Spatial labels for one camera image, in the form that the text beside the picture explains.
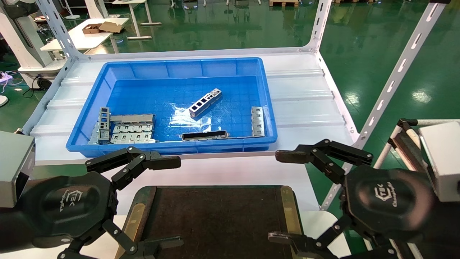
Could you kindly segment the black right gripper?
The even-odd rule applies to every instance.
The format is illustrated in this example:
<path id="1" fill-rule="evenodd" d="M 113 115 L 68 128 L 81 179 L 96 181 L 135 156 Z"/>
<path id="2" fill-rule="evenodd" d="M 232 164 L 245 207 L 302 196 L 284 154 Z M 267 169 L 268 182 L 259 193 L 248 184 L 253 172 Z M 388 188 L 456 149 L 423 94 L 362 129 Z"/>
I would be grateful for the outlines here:
<path id="1" fill-rule="evenodd" d="M 318 239 L 306 235 L 270 232 L 268 240 L 291 246 L 298 257 L 338 259 L 328 245 L 351 227 L 365 239 L 381 236 L 400 241 L 420 241 L 426 237 L 428 221 L 437 197 L 422 173 L 407 169 L 375 169 L 373 154 L 353 146 L 324 139 L 314 145 L 278 150 L 281 163 L 311 163 L 335 184 L 343 184 L 345 214 Z M 345 170 L 333 159 L 356 165 Z"/>

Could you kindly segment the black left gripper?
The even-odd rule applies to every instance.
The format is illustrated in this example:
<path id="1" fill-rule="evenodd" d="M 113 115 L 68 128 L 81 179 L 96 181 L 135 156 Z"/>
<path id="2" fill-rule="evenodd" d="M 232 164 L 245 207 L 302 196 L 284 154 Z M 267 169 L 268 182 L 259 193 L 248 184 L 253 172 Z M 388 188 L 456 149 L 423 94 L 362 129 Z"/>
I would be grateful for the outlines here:
<path id="1" fill-rule="evenodd" d="M 58 259 L 93 259 L 79 252 L 105 231 L 125 250 L 121 259 L 156 259 L 161 250 L 184 244 L 181 236 L 134 242 L 111 221 L 118 205 L 116 190 L 123 190 L 147 169 L 179 168 L 179 156 L 161 156 L 158 151 L 129 146 L 90 159 L 85 165 L 85 175 L 46 179 L 22 194 L 22 214 L 32 232 L 33 247 L 52 248 L 69 239 L 72 242 Z M 100 175 L 118 167 L 121 169 L 111 181 Z"/>

